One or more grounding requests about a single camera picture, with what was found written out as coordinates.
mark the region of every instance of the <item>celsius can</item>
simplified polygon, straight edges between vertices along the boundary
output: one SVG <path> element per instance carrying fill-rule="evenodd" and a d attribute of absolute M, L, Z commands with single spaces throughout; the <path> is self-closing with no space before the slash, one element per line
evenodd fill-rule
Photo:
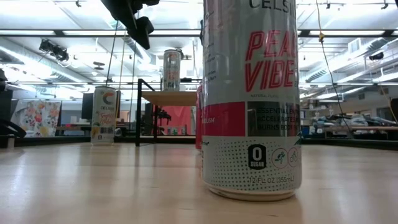
<path fill-rule="evenodd" d="M 202 108 L 203 108 L 203 95 L 202 95 L 202 84 L 199 85 L 197 90 L 197 114 L 196 114 L 196 149 L 201 150 L 201 126 L 202 126 Z"/>
<path fill-rule="evenodd" d="M 302 180 L 295 0 L 205 0 L 203 180 L 282 200 Z"/>
<path fill-rule="evenodd" d="M 163 90 L 180 91 L 181 52 L 166 50 L 163 61 Z"/>
<path fill-rule="evenodd" d="M 91 143 L 113 143 L 116 126 L 116 90 L 99 86 L 94 91 Z"/>

